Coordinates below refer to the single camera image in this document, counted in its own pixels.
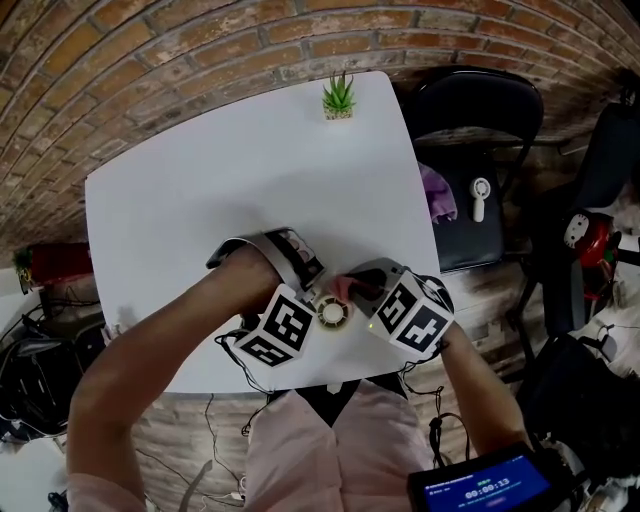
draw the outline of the black chair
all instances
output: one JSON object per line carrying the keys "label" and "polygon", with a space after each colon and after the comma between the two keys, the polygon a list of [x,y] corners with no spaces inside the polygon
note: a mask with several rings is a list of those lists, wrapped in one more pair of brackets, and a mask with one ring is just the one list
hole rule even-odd
{"label": "black chair", "polygon": [[522,314],[538,283],[549,336],[580,329],[606,303],[606,299],[595,304],[585,300],[582,267],[563,237],[576,210],[610,206],[638,169],[640,99],[632,104],[631,96],[623,88],[622,103],[608,105],[600,115],[576,179],[541,194],[524,208],[533,251],[520,260],[527,283],[507,319],[520,334],[527,363],[534,355]]}
{"label": "black chair", "polygon": [[[504,254],[502,206],[504,192],[524,162],[540,130],[542,98],[527,80],[489,69],[450,66],[431,70],[403,107],[418,161],[433,168],[449,183],[458,208],[455,221],[434,224],[442,272],[499,261]],[[462,127],[489,128],[523,141],[500,188],[494,163],[472,145],[420,147],[415,140],[437,131]],[[469,186],[483,177],[491,185],[482,222],[472,219]]]}

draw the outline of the white table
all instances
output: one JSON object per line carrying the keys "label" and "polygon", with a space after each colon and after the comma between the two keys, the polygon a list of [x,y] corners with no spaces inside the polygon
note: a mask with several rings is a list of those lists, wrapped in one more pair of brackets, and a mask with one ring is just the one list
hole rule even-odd
{"label": "white table", "polygon": [[[387,256],[439,275],[427,202],[389,79],[381,72],[355,75],[354,117],[330,122],[322,112],[324,83],[203,114],[91,174],[89,240],[109,325],[131,326],[177,297],[205,275],[205,262],[227,237],[285,225],[332,273]],[[358,311],[339,335],[314,326],[304,357],[275,370],[238,353],[271,389],[400,369],[408,353],[369,334],[365,323]],[[168,387],[250,390],[213,336]]]}

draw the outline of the hand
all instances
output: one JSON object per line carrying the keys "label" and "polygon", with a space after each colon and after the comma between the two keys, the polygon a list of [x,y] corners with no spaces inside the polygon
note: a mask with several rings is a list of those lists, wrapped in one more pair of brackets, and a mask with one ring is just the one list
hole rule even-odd
{"label": "hand", "polygon": [[271,263],[249,244],[231,253],[209,278],[224,287],[236,314],[264,312],[281,282]]}
{"label": "hand", "polygon": [[353,277],[336,276],[329,283],[329,293],[343,304],[349,304],[351,302],[349,288],[355,282],[356,280]]}

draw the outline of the person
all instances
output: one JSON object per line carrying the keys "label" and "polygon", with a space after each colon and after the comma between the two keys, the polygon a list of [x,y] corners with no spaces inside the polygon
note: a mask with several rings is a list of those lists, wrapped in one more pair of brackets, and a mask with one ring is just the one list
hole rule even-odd
{"label": "person", "polygon": [[[234,315],[264,311],[278,283],[262,254],[245,246],[109,344],[71,404],[71,511],[145,510],[132,426],[207,336]],[[527,442],[517,402],[463,330],[454,323],[444,339],[442,360],[476,452]],[[433,452],[402,390],[383,381],[345,384],[337,412],[313,408],[305,390],[272,400],[252,428],[245,509],[410,510],[407,476],[431,469]]]}

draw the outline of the brick wall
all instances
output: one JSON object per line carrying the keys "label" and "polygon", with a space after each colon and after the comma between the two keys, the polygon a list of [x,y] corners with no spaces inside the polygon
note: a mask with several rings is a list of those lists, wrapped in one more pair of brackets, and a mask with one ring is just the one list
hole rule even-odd
{"label": "brick wall", "polygon": [[335,71],[381,69],[400,95],[471,64],[535,82],[543,136],[588,131],[640,72],[618,0],[4,0],[0,259],[85,233],[83,181],[201,112]]}

